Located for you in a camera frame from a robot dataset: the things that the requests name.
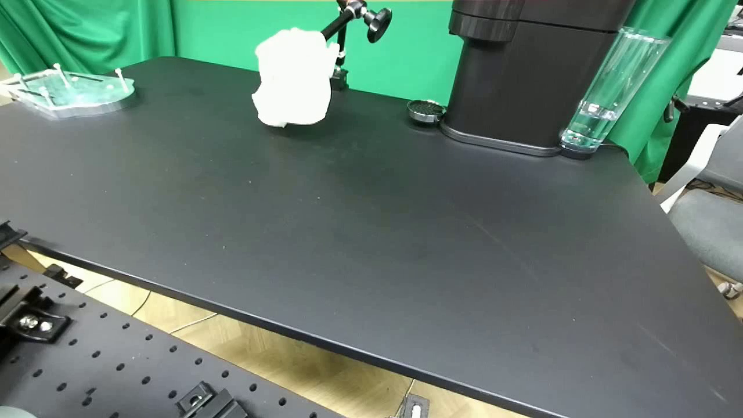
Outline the black perforated metal board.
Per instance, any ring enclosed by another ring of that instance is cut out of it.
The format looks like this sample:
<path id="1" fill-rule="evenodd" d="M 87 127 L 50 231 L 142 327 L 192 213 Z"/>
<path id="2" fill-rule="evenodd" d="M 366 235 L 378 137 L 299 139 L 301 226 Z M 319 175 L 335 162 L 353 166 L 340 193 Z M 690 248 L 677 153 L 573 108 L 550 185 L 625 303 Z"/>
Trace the black perforated metal board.
<path id="1" fill-rule="evenodd" d="M 3 258 L 0 418 L 338 418 Z"/>

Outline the clear glass tray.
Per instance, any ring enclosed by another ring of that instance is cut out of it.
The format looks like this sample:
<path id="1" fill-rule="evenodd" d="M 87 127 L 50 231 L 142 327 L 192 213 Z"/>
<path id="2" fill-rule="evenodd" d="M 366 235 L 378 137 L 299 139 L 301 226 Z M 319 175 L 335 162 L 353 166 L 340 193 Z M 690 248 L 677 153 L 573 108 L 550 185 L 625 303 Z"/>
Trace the clear glass tray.
<path id="1" fill-rule="evenodd" d="M 59 64 L 0 82 L 8 100 L 50 118 L 119 111 L 135 97 L 135 82 L 114 75 L 66 71 Z"/>

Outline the small black round cap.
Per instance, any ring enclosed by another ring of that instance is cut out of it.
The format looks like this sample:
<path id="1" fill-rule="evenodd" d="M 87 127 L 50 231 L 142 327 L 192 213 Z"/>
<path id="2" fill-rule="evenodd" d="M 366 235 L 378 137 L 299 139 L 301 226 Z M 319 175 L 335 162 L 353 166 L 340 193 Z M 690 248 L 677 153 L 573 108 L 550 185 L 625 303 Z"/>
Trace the small black round cap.
<path id="1" fill-rule="evenodd" d="M 408 118 L 418 125 L 436 125 L 445 114 L 445 106 L 434 100 L 410 100 L 407 108 Z"/>

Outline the white cloth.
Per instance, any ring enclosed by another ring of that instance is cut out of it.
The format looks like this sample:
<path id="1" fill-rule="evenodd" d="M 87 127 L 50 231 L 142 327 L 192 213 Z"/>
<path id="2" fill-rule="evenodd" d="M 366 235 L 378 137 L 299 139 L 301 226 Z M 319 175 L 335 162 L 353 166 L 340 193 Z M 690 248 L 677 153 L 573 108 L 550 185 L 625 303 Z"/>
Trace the white cloth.
<path id="1" fill-rule="evenodd" d="M 260 86 L 250 92 L 270 127 L 315 125 L 332 100 L 330 76 L 338 47 L 319 29 L 286 27 L 254 47 Z"/>

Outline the green backdrop curtain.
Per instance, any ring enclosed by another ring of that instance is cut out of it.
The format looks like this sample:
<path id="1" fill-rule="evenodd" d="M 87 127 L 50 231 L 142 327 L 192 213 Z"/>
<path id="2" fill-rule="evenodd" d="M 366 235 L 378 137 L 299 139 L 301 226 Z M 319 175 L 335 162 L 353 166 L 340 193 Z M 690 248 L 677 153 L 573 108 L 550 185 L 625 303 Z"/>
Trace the green backdrop curtain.
<path id="1" fill-rule="evenodd" d="M 447 33 L 452 0 L 369 0 L 387 7 L 387 34 L 345 34 L 345 67 L 360 90 L 443 101 L 462 53 Z M 639 0 L 626 19 L 668 48 L 610 139 L 648 180 L 662 176 L 691 75 L 711 57 L 737 0 Z M 317 29 L 335 0 L 0 0 L 0 62 L 13 75 L 63 64 L 110 71 L 158 56 L 250 70 L 254 47 L 282 27 Z"/>

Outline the clear acrylic tube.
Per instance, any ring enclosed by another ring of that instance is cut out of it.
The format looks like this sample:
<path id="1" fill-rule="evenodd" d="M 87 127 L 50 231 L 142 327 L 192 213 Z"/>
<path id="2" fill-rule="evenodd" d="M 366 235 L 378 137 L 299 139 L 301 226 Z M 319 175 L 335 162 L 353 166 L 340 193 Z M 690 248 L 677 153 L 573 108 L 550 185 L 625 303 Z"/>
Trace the clear acrylic tube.
<path id="1" fill-rule="evenodd" d="M 560 133 L 561 149 L 583 155 L 597 153 L 667 48 L 667 38 L 622 27 L 570 121 Z"/>

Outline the grey office chair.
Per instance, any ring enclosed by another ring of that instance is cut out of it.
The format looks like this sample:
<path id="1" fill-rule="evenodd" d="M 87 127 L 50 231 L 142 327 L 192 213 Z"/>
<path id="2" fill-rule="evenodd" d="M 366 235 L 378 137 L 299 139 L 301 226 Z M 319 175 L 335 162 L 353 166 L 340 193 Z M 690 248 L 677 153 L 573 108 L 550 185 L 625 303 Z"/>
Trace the grey office chair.
<path id="1" fill-rule="evenodd" d="M 690 251 L 718 279 L 718 292 L 743 292 L 743 118 L 708 123 L 657 202 Z"/>

